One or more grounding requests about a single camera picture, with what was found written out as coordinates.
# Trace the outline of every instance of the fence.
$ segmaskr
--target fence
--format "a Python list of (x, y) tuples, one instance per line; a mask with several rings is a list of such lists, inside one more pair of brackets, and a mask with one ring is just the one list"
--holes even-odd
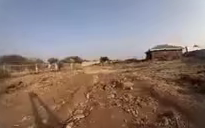
[(68, 71), (82, 69), (81, 64), (64, 63), (64, 64), (23, 64), (23, 65), (11, 65), (4, 64), (0, 66), (5, 73), (10, 74), (34, 74), (50, 71)]

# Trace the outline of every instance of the building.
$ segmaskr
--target building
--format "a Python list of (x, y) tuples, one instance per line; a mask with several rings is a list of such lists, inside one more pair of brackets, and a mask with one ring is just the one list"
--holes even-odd
[(157, 45), (146, 52), (147, 60), (175, 60), (182, 57), (183, 47), (173, 45)]

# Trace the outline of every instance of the wall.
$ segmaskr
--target wall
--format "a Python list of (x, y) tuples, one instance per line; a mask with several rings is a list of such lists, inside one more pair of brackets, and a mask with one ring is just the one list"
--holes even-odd
[(152, 60), (175, 60), (182, 57), (182, 50), (163, 50), (151, 52)]

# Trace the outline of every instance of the rocky ground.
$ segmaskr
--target rocky ground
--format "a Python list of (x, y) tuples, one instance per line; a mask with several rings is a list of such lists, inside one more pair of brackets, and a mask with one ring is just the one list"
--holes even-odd
[(205, 64), (115, 64), (0, 80), (0, 128), (11, 127), (205, 127)]

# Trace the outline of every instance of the tree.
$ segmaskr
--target tree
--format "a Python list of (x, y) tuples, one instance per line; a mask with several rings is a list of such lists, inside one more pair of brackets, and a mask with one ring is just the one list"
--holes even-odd
[(57, 63), (59, 60), (57, 58), (49, 58), (48, 59), (48, 63), (53, 64), (53, 63)]
[(110, 59), (107, 56), (102, 56), (100, 57), (100, 63), (105, 63), (105, 62), (109, 62)]
[(82, 63), (83, 59), (79, 56), (69, 56), (61, 60), (62, 63)]
[(30, 60), (30, 63), (34, 63), (34, 64), (42, 64), (42, 63), (44, 63), (44, 61), (42, 59), (39, 59), (39, 58), (31, 58), (29, 60)]
[(3, 64), (27, 64), (29, 60), (21, 55), (3, 55), (0, 56), (0, 65)]

